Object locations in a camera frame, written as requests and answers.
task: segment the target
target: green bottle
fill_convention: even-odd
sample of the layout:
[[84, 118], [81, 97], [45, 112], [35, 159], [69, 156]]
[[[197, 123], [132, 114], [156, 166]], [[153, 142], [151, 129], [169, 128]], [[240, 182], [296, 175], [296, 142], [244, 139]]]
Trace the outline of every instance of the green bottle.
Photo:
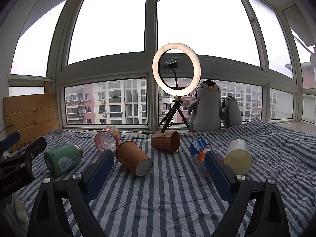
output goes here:
[[44, 152], [44, 160], [48, 170], [55, 176], [73, 169], [83, 156], [78, 144], [64, 143]]

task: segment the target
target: penguin plush toy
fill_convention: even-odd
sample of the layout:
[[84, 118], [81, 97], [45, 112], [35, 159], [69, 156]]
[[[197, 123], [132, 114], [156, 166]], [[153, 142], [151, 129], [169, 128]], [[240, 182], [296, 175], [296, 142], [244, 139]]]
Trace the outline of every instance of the penguin plush toy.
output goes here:
[[219, 86], [211, 80], [203, 81], [195, 91], [195, 99], [188, 108], [188, 114], [192, 112], [189, 130], [194, 132], [219, 130], [223, 118]]
[[224, 127], [238, 126], [242, 124], [242, 116], [244, 116], [238, 107], [238, 101], [235, 97], [228, 96], [222, 102], [223, 109], [223, 125]]

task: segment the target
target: brown paper cup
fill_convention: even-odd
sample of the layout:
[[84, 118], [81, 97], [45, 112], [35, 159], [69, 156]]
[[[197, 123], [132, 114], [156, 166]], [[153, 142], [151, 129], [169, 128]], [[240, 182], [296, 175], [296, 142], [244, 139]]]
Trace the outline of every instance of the brown paper cup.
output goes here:
[[151, 146], [158, 150], [176, 153], [180, 147], [179, 133], [171, 130], [165, 133], [153, 134], [151, 136]]
[[122, 142], [115, 157], [137, 176], [146, 175], [153, 166], [153, 161], [133, 141]]

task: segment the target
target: cylindrical container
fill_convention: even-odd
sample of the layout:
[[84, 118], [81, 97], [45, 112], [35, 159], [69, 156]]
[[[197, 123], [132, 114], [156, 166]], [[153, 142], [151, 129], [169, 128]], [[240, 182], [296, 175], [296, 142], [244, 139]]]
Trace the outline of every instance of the cylindrical container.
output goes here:
[[122, 142], [115, 156], [137, 176], [146, 175], [153, 166], [153, 161], [133, 141]]
[[176, 153], [180, 147], [180, 136], [175, 130], [165, 133], [153, 134], [151, 136], [151, 146], [158, 150]]
[[115, 126], [108, 126], [96, 134], [94, 144], [100, 152], [106, 150], [115, 153], [121, 140], [121, 132]]
[[44, 152], [44, 160], [48, 170], [55, 176], [73, 169], [83, 156], [78, 144], [64, 143]]
[[201, 171], [203, 176], [210, 176], [206, 167], [205, 167], [205, 164], [204, 164], [205, 154], [210, 150], [214, 151], [216, 153], [216, 155], [219, 157], [219, 159], [224, 163], [223, 157], [218, 152], [216, 152], [211, 147], [211, 145], [209, 145], [207, 143], [207, 141], [204, 140], [203, 138], [194, 139], [191, 142], [191, 145], [189, 148], [189, 152], [190, 152], [191, 156], [194, 158], [198, 167], [200, 168], [200, 171]]
[[235, 174], [245, 174], [251, 163], [249, 147], [244, 140], [237, 139], [228, 145], [225, 164], [229, 165]]

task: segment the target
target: bottle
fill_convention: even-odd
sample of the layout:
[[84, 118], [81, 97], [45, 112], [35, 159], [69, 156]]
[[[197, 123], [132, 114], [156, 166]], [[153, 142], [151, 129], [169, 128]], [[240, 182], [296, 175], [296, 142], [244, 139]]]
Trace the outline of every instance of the bottle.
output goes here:
[[72, 143], [64, 143], [44, 152], [46, 166], [55, 177], [77, 166], [82, 156], [81, 147]]
[[94, 144], [100, 152], [116, 152], [121, 140], [121, 132], [115, 126], [108, 126], [96, 134]]
[[209, 173], [204, 164], [204, 157], [208, 151], [214, 151], [216, 155], [219, 157], [222, 163], [224, 163], [223, 157], [216, 152], [211, 145], [207, 143], [203, 138], [196, 138], [191, 142], [189, 152], [191, 156], [194, 158], [197, 166], [199, 167], [203, 176], [209, 177]]

